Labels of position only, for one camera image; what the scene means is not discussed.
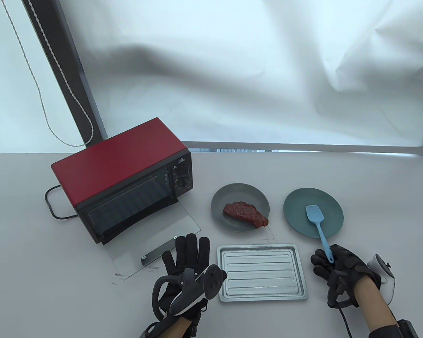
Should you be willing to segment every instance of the steak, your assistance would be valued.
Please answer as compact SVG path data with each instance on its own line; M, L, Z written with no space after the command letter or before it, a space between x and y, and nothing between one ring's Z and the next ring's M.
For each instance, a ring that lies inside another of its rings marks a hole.
M256 227L266 227L268 219L260 214L255 206L244 202L226 204L223 212L233 218L254 224Z

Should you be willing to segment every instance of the white table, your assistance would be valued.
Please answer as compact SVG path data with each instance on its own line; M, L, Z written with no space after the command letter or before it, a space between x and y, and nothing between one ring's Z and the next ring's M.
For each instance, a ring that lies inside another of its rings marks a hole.
M79 219L58 221L44 193L57 184L50 164L66 154L0 155L0 337L139 337L155 321L150 297L164 274L158 259L123 281L102 245ZM286 195L299 187L330 193L345 214L330 239L368 261L390 258L397 278L391 309L423 337L423 156L349 153L195 153L194 189L180 202L211 240L210 260L222 244L295 243L306 301L209 303L198 337L346 337L327 286L309 262L320 246L292 230L282 215ZM269 228L231 233L215 224L210 201L233 182L255 185L271 204ZM60 214L71 210L58 207ZM353 336L368 329L359 309L345 310Z

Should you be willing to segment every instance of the metal baking tray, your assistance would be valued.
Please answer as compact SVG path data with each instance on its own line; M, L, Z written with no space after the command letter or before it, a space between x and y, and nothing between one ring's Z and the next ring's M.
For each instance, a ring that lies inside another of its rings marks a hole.
M221 301L277 301L308 297L295 244L224 245L218 265L227 272Z

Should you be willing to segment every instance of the blue spatula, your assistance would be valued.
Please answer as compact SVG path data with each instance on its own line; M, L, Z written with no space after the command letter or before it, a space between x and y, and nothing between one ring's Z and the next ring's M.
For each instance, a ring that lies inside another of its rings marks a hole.
M321 230L321 222L324 220L323 213L321 212L318 206L307 206L305 210L307 212L308 220L317 226L317 229L321 238L321 243L323 244L323 249L324 249L324 252L326 253L327 260L330 263L334 263L334 255L332 254L332 251L329 248L329 244L326 241L326 237L324 237L323 230Z

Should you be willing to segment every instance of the hand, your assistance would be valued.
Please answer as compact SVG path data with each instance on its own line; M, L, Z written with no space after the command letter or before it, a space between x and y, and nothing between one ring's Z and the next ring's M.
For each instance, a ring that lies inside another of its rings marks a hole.
M343 286L352 304L358 307L354 296L354 287L357 282L362 277L368 276L379 289L381 287L381 277L370 270L358 256L342 246L331 245L331 251L334 255L334 264L329 263L322 249L315 251L315 254L310 257L310 261L314 265L313 272L315 275L325 279L328 285L331 275L336 275L337 283Z
M174 263L170 251L165 251L162 255L168 275L179 276L184 273L185 268L194 269L194 272L200 275L210 262L210 240L207 237L199 239L199 251L197 251L197 237L194 233L188 234L186 237L180 236L176 239L177 262ZM223 277L226 279L227 274L223 271ZM166 292L161 296L159 307L167 312L171 306L173 299L182 291L179 285L168 283ZM207 306L207 299L202 299L188 311L182 314L187 320L197 325L201 317L201 309Z

